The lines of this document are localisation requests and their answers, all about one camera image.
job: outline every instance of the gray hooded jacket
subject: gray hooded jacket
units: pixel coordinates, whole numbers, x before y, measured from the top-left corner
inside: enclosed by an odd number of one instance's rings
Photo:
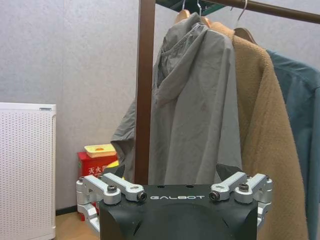
[[[153,70],[149,184],[213,184],[216,164],[242,168],[235,54],[194,13],[164,37]],[[136,103],[111,143],[133,180]]]

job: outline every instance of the metal hanger hook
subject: metal hanger hook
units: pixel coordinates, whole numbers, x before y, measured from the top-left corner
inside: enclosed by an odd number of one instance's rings
[[[185,10],[185,7],[186,7],[186,0],[183,0],[183,2],[182,2],[182,10]]]
[[[248,5],[248,0],[245,0],[244,8],[243,8],[242,12],[240,13],[240,15],[239,15],[239,17],[238,17],[238,19],[236,21],[235,29],[238,27],[239,20],[240,20],[242,14],[244,14],[245,10],[247,9],[247,5]]]
[[[196,4],[197,4],[197,6],[198,6],[198,8],[199,8],[199,16],[201,17],[202,7],[201,7],[201,5],[200,5],[200,3],[199,3],[199,0],[196,0]]]

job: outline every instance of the gray textured wall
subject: gray textured wall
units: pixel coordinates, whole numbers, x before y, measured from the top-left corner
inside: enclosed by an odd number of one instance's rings
[[[76,152],[108,143],[135,96],[138,0],[0,0],[0,102],[57,103],[56,208]],[[154,49],[176,14],[156,7]]]
[[[320,0],[257,0],[309,13],[320,14]],[[225,7],[209,15],[214,22],[221,22],[234,29],[241,9]],[[259,46],[276,51],[320,69],[320,25],[283,17],[245,11],[238,27],[247,28]]]

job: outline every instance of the wooden hanger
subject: wooden hanger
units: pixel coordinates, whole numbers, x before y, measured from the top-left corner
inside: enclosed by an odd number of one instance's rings
[[[183,19],[190,17],[190,12],[186,9],[182,9],[175,18],[175,24],[179,23]]]
[[[210,21],[209,18],[207,18],[207,17],[205,17],[205,16],[202,16],[202,17],[201,17],[201,20],[202,20],[202,22],[203,22],[208,28],[210,28],[211,21]]]
[[[187,19],[190,17],[190,12],[188,10],[185,9],[185,3],[186,3],[186,0],[183,1],[182,3],[182,10],[178,13],[178,15],[176,16],[175,18],[175,21],[174,23],[177,24],[179,23],[181,20],[184,20],[184,19]],[[210,24],[211,24],[211,21],[209,20],[209,18],[205,17],[205,16],[202,16],[201,17],[201,21],[207,26],[210,28]]]
[[[237,27],[236,29],[234,29],[234,35],[242,39],[245,39],[255,45],[258,45],[252,34],[249,32],[249,30],[244,27]]]
[[[235,29],[234,29],[234,35],[236,35],[236,36],[238,36],[238,37],[240,37],[242,39],[245,39],[245,40],[257,45],[254,37],[251,35],[251,33],[249,32],[248,29],[243,28],[243,27],[237,27],[242,14],[244,14],[244,12],[245,12],[245,10],[247,8],[247,5],[248,5],[248,0],[245,0],[244,8],[243,8],[241,14],[239,15],[239,17],[238,17],[238,19],[236,21],[236,25],[235,25]]]

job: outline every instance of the brown wooden pole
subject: brown wooden pole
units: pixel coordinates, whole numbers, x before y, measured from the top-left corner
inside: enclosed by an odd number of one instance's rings
[[[156,0],[139,0],[134,182],[147,185]]]
[[[206,2],[221,4],[225,6],[243,9],[245,7],[245,0],[204,0]],[[248,0],[246,10],[268,14],[287,19],[299,20],[314,24],[320,24],[320,15],[304,11],[293,10],[281,6],[269,5],[261,2]]]

